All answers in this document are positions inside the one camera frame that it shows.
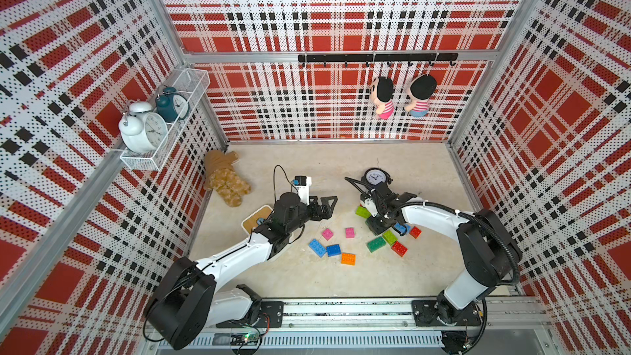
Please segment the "black hook rail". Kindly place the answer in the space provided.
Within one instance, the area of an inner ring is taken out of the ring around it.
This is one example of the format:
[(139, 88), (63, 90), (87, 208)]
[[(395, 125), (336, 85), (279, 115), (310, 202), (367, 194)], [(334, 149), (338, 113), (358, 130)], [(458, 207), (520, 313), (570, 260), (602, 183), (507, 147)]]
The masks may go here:
[(299, 63), (456, 62), (457, 53), (425, 54), (299, 54)]

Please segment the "blue square block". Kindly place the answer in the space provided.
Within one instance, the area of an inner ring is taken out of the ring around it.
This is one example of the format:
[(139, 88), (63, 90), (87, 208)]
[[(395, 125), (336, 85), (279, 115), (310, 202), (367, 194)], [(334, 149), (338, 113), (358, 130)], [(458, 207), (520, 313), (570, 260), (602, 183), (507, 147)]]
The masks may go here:
[(334, 244), (326, 247), (326, 253), (328, 257), (340, 256), (342, 254), (339, 244)]

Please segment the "light blue block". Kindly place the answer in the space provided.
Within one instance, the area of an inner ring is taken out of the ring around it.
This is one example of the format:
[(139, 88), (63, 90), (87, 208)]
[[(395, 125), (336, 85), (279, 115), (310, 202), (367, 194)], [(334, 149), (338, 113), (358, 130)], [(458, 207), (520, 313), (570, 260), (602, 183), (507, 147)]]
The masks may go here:
[(318, 240), (312, 239), (308, 243), (309, 248), (319, 257), (323, 257), (327, 254), (327, 249)]
[(402, 236), (405, 236), (405, 235), (407, 235), (407, 234), (409, 233), (409, 231), (410, 231), (410, 226), (409, 226), (409, 225), (402, 225), (402, 224), (400, 224), (400, 223), (396, 223), (396, 224), (392, 227), (392, 229), (393, 229), (394, 231), (396, 231), (396, 233), (397, 233), (399, 236), (401, 236), (401, 237), (402, 237)]

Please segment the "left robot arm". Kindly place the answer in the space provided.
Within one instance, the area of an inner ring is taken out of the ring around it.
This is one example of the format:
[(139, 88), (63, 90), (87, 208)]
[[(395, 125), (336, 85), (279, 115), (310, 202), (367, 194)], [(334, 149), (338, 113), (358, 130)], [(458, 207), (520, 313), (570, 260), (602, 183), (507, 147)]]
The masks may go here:
[(146, 322), (174, 350), (187, 347), (210, 325), (229, 320), (254, 325), (261, 315), (261, 297), (245, 284), (230, 291), (225, 284), (273, 259), (307, 222), (330, 219), (337, 202), (336, 196), (303, 201), (297, 193), (285, 192), (241, 243), (198, 261), (178, 259), (146, 304)]

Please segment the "lime long block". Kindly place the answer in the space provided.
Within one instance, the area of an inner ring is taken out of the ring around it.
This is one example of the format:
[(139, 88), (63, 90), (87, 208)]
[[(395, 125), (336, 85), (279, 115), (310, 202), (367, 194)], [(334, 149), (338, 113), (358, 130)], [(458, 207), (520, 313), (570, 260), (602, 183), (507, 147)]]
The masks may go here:
[(359, 206), (358, 208), (356, 208), (355, 210), (355, 214), (364, 218), (364, 219), (368, 219), (371, 217), (371, 213), (369, 212), (369, 210), (367, 210), (365, 207), (363, 206)]

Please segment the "red block front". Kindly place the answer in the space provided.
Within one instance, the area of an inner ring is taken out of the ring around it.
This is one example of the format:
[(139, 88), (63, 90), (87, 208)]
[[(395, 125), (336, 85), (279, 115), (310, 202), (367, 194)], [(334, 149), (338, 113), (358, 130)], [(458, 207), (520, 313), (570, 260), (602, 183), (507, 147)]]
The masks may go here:
[(391, 245), (391, 249), (400, 257), (404, 257), (405, 254), (408, 252), (408, 249), (406, 248), (406, 246), (404, 246), (400, 242), (393, 243)]

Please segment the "white tray with wood lid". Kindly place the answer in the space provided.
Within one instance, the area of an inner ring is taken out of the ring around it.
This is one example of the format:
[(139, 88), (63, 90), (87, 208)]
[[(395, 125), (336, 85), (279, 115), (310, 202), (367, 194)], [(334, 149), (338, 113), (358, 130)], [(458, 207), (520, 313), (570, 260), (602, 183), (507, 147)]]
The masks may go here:
[(257, 211), (249, 215), (243, 220), (241, 226), (243, 230), (250, 234), (254, 229), (258, 226), (262, 225), (265, 220), (268, 219), (270, 214), (272, 213), (272, 208), (269, 205), (263, 205)]

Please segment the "teal alarm clock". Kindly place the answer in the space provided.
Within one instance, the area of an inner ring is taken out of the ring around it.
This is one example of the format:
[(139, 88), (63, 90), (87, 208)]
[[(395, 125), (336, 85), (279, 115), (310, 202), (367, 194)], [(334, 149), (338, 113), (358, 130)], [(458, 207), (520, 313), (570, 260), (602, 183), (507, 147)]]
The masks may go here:
[(181, 95), (174, 87), (166, 86), (155, 100), (156, 113), (166, 123), (176, 123), (184, 120), (190, 111), (187, 98)]

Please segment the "lime block small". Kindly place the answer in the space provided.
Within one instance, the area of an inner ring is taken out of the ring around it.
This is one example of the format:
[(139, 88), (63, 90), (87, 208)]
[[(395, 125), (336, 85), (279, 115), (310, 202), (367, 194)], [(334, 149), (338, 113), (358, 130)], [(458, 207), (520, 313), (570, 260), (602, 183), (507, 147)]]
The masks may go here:
[(389, 230), (382, 233), (382, 238), (384, 238), (391, 247), (398, 241), (397, 237)]

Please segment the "white alarm clock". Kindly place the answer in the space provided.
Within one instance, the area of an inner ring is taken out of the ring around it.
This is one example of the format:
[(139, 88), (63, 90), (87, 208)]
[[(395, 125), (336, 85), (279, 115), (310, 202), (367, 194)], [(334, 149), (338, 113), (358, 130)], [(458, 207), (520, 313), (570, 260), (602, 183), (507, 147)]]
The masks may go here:
[(132, 101), (118, 123), (125, 146), (136, 154), (155, 151), (168, 134), (166, 121), (149, 102)]

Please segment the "brown teddy bear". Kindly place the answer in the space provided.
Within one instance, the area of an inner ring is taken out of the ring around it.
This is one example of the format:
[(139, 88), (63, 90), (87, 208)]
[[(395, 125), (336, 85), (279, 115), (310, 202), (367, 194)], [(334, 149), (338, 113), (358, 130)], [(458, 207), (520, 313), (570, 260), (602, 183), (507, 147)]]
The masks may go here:
[(233, 167), (238, 160), (239, 155), (235, 151), (211, 150), (205, 155), (204, 162), (204, 189), (217, 193), (227, 206), (233, 208), (239, 207), (243, 197), (251, 192), (251, 185)]

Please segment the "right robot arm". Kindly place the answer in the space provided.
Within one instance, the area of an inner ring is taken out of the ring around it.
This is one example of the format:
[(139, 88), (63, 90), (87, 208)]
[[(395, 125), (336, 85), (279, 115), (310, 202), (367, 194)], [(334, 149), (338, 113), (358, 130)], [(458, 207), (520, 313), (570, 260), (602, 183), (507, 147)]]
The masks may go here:
[(523, 253), (492, 211), (462, 212), (409, 192), (397, 194), (389, 189), (389, 179), (378, 183), (350, 177), (344, 180), (360, 192), (361, 206), (371, 213), (369, 228), (373, 233), (408, 224), (437, 232), (458, 244), (463, 271), (437, 295), (432, 306), (419, 313), (423, 325), (434, 321), (458, 325), (476, 311), (477, 301), (500, 286), (519, 282)]

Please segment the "orange block front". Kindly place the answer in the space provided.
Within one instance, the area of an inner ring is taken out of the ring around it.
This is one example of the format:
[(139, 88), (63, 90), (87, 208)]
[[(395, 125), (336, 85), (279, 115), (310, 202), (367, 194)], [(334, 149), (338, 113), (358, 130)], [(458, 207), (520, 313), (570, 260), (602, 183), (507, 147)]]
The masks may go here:
[(354, 254), (344, 252), (344, 253), (341, 254), (340, 262), (343, 265), (355, 266), (356, 265), (356, 256)]

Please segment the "doll with blue shorts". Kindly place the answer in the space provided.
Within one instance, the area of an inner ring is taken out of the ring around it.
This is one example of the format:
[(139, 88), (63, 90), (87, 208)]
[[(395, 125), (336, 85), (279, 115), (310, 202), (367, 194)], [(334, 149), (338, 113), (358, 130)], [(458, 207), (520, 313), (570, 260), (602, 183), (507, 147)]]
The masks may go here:
[(422, 118), (428, 114), (429, 100), (435, 93), (437, 80), (432, 75), (422, 75), (415, 78), (408, 86), (407, 95), (410, 103), (404, 110), (414, 118)]

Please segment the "small red block right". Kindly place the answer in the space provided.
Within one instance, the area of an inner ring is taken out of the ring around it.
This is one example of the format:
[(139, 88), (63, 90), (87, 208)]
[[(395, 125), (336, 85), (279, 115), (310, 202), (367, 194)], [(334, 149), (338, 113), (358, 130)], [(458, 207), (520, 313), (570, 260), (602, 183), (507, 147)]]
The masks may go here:
[(418, 227), (412, 227), (412, 229), (410, 230), (410, 235), (413, 238), (418, 238), (421, 234), (422, 230), (420, 230)]

